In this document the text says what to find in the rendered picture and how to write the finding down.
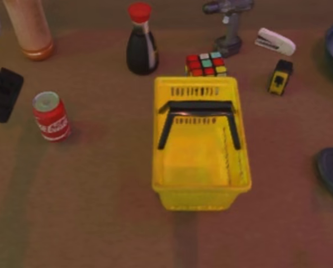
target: yellow basket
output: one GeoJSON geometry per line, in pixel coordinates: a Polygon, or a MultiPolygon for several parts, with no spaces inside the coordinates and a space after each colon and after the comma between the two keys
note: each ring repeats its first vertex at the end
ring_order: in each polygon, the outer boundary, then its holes
{"type": "Polygon", "coordinates": [[[168,210],[223,210],[251,188],[237,81],[155,80],[153,189],[168,210]]]}

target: table surface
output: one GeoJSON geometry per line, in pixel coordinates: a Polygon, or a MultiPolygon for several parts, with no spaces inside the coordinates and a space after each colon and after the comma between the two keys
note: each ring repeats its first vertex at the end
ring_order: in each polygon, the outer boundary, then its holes
{"type": "MultiPolygon", "coordinates": [[[[267,1],[259,2],[263,11],[250,13],[257,27],[245,18],[242,53],[226,60],[239,82],[253,188],[217,213],[162,208],[151,189],[151,111],[154,78],[184,75],[185,56],[208,52],[222,26],[156,27],[160,66],[144,77],[125,64],[130,25],[103,27],[100,13],[81,27],[77,8],[75,25],[61,27],[67,5],[46,1],[57,50],[40,63],[25,59],[4,28],[0,68],[25,85],[0,124],[0,268],[333,267],[333,199],[313,168],[314,155],[333,146],[333,79],[322,44],[333,7],[321,23],[325,6],[314,4],[314,27],[276,22],[297,44],[289,58],[253,44],[260,21],[270,20],[267,1]],[[276,97],[266,88],[281,58],[294,62],[294,73],[276,97]],[[60,144],[44,141],[34,122],[31,101],[44,90],[58,92],[72,121],[73,135],[60,144]]],[[[1,4],[0,13],[7,23],[1,4]]]]}

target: coca-cola logo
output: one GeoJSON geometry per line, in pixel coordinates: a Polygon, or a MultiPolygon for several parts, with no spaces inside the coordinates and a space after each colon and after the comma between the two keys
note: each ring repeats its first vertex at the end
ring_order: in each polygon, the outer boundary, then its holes
{"type": "Polygon", "coordinates": [[[56,133],[56,132],[63,130],[68,125],[68,121],[67,121],[67,116],[64,116],[49,126],[43,126],[39,123],[37,123],[37,124],[39,125],[39,128],[42,132],[56,133]]]}

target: yellow and black toy car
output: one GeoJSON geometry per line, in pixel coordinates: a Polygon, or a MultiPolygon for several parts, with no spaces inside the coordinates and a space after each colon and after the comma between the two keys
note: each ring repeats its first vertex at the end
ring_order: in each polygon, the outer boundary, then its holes
{"type": "Polygon", "coordinates": [[[293,63],[286,60],[279,60],[273,72],[268,92],[276,95],[283,95],[284,89],[293,73],[293,63]]]}

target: coca-cola can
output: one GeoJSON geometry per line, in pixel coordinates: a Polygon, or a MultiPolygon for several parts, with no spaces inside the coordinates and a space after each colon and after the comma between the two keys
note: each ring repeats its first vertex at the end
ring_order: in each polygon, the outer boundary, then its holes
{"type": "Polygon", "coordinates": [[[44,139],[58,142],[66,139],[70,133],[64,104],[52,91],[41,92],[32,101],[34,115],[44,139]]]}

